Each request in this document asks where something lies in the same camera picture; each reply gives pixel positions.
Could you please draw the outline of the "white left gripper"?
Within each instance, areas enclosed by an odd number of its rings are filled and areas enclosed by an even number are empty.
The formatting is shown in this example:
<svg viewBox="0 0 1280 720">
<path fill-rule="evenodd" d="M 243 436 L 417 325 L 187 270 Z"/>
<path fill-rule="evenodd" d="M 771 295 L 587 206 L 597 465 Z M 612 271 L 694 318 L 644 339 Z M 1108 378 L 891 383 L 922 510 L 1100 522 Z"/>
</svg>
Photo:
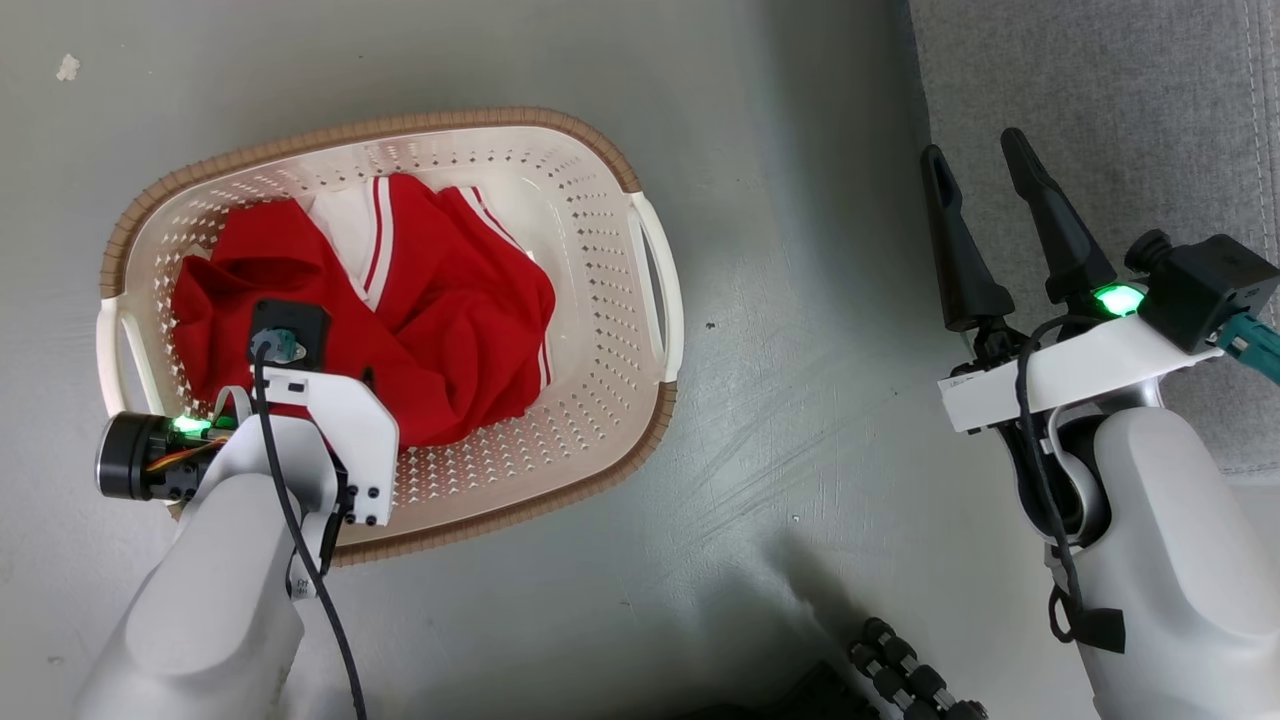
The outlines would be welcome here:
<svg viewBox="0 0 1280 720">
<path fill-rule="evenodd" d="M 195 509 L 230 477 L 265 477 L 268 451 L 255 410 L 270 409 L 285 486 L 305 511 L 388 525 L 399 433 L 375 393 L 348 377 L 275 366 L 266 368 L 264 384 L 264 401 L 228 386 L 207 420 L 118 413 L 97 455 L 99 492 Z"/>
</svg>

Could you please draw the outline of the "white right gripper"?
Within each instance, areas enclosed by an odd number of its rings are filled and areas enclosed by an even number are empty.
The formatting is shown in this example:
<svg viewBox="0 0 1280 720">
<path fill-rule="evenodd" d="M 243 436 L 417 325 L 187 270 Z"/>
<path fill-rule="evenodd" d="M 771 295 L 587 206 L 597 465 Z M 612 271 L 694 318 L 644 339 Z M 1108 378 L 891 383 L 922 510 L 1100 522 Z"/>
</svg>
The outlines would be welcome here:
<svg viewBox="0 0 1280 720">
<path fill-rule="evenodd" d="M 1044 282 L 1050 302 L 1092 293 L 1085 306 L 1100 316 L 1094 328 L 1032 352 L 1027 382 L 1032 413 L 1098 398 L 1224 355 L 1210 345 L 1184 352 L 1139 319 L 1147 288 L 1111 284 L 1117 273 L 1025 133 L 1009 127 L 1000 145 L 1015 192 L 1036 224 L 1050 272 Z M 1024 340 L 1004 324 L 1002 318 L 1015 313 L 1012 296 L 995 281 L 977 247 L 963 217 L 963 192 L 938 146 L 924 147 L 920 173 L 946 329 L 1000 331 L 1011 338 L 1007 351 L 940 382 L 954 429 L 975 433 L 1019 418 L 1015 380 Z"/>
</svg>

